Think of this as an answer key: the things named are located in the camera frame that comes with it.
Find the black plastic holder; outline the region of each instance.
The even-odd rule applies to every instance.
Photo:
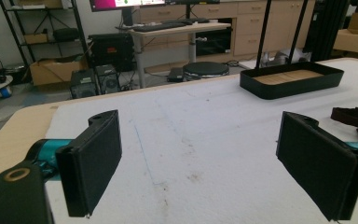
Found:
[[[293,43],[288,58],[288,64],[260,68],[260,60],[269,20],[269,9],[271,6],[271,1],[272,0],[267,1],[255,69],[241,71],[240,86],[253,93],[254,95],[266,100],[297,95],[310,91],[319,91],[338,86],[344,74],[344,71],[342,70],[312,62],[292,64],[293,54],[296,48],[298,34],[301,29],[301,23],[307,9],[308,0],[304,0],[303,6],[301,8],[295,36],[293,38]],[[317,73],[319,76],[287,81],[280,84],[266,84],[255,79],[255,77],[278,75],[300,70]]]

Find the white table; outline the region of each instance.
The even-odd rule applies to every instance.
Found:
[[[137,62],[138,76],[140,80],[140,87],[145,88],[145,71],[148,66],[174,63],[179,61],[189,60],[191,63],[196,61],[196,33],[213,30],[222,30],[229,27],[228,23],[197,23],[187,25],[184,27],[159,30],[147,33],[135,32],[130,30],[132,36],[135,60]],[[159,37],[166,35],[191,35],[188,47],[172,47],[168,49],[143,51],[143,39],[145,37]]]
[[[323,64],[345,71],[338,87],[272,101],[233,75],[28,107],[0,132],[0,171],[36,140],[74,138],[90,116],[118,109],[123,157],[93,216],[68,217],[61,183],[49,181],[56,223],[329,223],[275,156],[283,111],[358,141],[329,118],[358,106],[358,60]],[[358,202],[340,223],[358,224]]]

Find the round stool seat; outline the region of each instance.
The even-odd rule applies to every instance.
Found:
[[[202,78],[222,77],[228,75],[229,68],[222,63],[199,62],[188,63],[183,66],[186,80],[199,80]]]

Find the wooden drawer cabinet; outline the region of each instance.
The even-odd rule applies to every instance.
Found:
[[[145,23],[145,21],[164,21],[184,18],[186,14],[185,6],[166,6],[166,7],[144,7],[138,9],[132,16],[134,22]]]
[[[268,37],[270,50],[291,48],[302,3],[303,1],[298,0],[272,2],[271,8],[273,13],[270,14],[268,20],[268,27],[270,27],[270,36]],[[296,43],[298,48],[303,48],[305,45],[314,5],[315,0],[309,0]]]
[[[232,18],[233,11],[236,10],[235,8],[237,8],[237,6],[238,3],[224,3],[218,5],[195,5],[192,8],[192,12],[197,17],[207,19]]]
[[[237,35],[261,34],[264,14],[247,14],[237,17]]]
[[[316,0],[309,0],[307,11],[301,25],[297,47],[303,48],[307,39],[310,19]],[[274,52],[290,49],[296,31],[298,16],[303,0],[272,0],[269,11],[267,33],[263,51]],[[245,2],[222,2],[218,5],[195,5],[190,16],[207,19],[231,18],[231,52],[201,56],[198,60],[226,62],[254,56],[258,52],[267,0]],[[150,23],[164,20],[183,19],[186,6],[166,6],[141,8],[133,14],[134,22]],[[145,50],[163,49],[170,45],[187,45],[188,35],[172,35],[154,39],[145,39]]]
[[[266,11],[267,1],[239,2],[238,14],[261,13]]]

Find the gray floor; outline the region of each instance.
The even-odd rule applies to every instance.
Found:
[[[244,70],[239,66],[230,66],[229,73],[238,74]],[[172,84],[167,82],[169,72],[160,72],[156,74],[145,74],[145,82],[147,87],[155,87]],[[131,88],[139,89],[138,75],[134,72],[124,72],[120,75],[120,84],[126,85],[133,79]],[[19,109],[32,106],[54,103],[59,101],[71,100],[69,90],[40,90],[32,83],[12,85],[12,95],[9,98],[0,98],[0,129],[10,119],[10,117]]]

